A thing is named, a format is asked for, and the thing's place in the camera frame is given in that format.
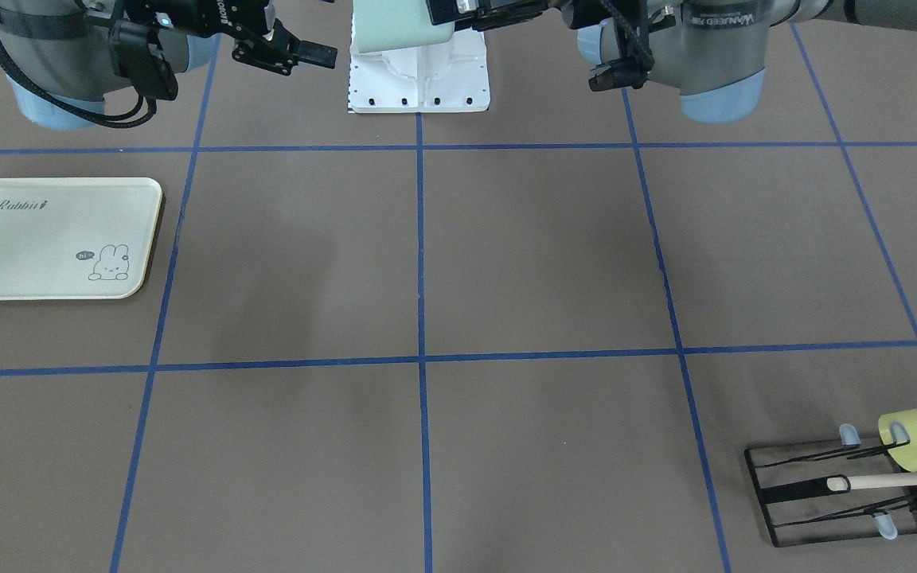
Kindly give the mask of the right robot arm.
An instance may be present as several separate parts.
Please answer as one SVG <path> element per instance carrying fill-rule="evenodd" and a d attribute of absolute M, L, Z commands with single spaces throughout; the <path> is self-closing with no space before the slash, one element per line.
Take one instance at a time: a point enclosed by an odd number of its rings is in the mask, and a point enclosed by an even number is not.
<path fill-rule="evenodd" d="M 280 76 L 338 58 L 291 33 L 269 1 L 0 1 L 0 68 L 18 108 L 59 131 L 148 123 L 219 35 L 234 61 Z"/>

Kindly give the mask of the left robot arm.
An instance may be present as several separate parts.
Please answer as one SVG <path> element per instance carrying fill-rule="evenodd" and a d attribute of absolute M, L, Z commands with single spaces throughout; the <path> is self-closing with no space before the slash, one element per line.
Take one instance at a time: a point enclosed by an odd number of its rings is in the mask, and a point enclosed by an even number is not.
<path fill-rule="evenodd" d="M 592 64 L 593 92 L 678 90 L 698 123 L 731 123 L 753 112 L 765 72 L 769 30 L 783 23 L 836 21 L 917 32 L 917 1 L 422 1 L 433 25 L 489 30 L 558 10 Z"/>

